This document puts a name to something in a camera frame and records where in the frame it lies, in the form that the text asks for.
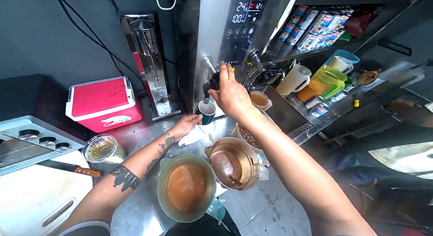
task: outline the red label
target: red label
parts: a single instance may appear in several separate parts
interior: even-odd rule
[[[332,16],[325,16],[323,17],[322,21],[331,21],[334,17]]]

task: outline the label sticker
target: label sticker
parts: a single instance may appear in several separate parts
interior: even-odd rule
[[[104,127],[108,127],[108,126],[115,125],[118,123],[125,123],[131,119],[132,118],[129,116],[119,115],[119,116],[114,116],[114,117],[102,120],[101,123],[103,123]]]

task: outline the tattoo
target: tattoo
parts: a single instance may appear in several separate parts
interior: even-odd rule
[[[153,161],[151,161],[149,163],[149,165],[147,166],[146,169],[146,173],[144,174],[144,176],[146,176],[149,171],[152,169],[152,167],[155,165],[155,163],[160,159],[160,157],[162,156],[162,154],[165,152],[165,150],[167,150],[171,144],[173,144],[175,142],[176,137],[175,136],[171,136],[169,133],[166,133],[164,135],[164,140],[165,140],[165,144],[159,144],[159,146],[161,146],[162,150],[158,150],[159,151],[159,157],[154,159]]]
[[[114,168],[111,172],[111,175],[116,177],[114,179],[114,185],[113,187],[116,187],[117,185],[121,185],[123,183],[122,189],[120,191],[125,191],[127,188],[131,188],[135,190],[137,186],[140,184],[140,179],[137,178],[136,175],[134,175],[128,168],[119,165],[116,168]]]

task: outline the tiled floor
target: tiled floor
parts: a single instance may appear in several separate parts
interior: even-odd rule
[[[246,191],[219,196],[242,236],[309,236],[310,222],[299,202],[287,192],[273,168],[269,180]]]

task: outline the brown liquid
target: brown liquid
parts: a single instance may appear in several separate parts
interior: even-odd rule
[[[266,97],[262,96],[259,93],[251,93],[251,101],[258,106],[268,105],[268,100],[266,99]]]
[[[206,176],[191,164],[181,165],[170,175],[167,185],[170,202],[181,211],[193,211],[206,195]]]
[[[317,95],[323,95],[323,94],[315,89],[311,89],[310,85],[307,85],[306,87],[304,87],[303,89],[301,89],[299,92],[296,93],[296,97],[302,102],[308,102]]]
[[[230,152],[220,150],[210,158],[210,164],[219,180],[227,187],[234,187],[236,184],[230,180],[232,176],[237,181],[242,178],[242,166],[239,160]]]

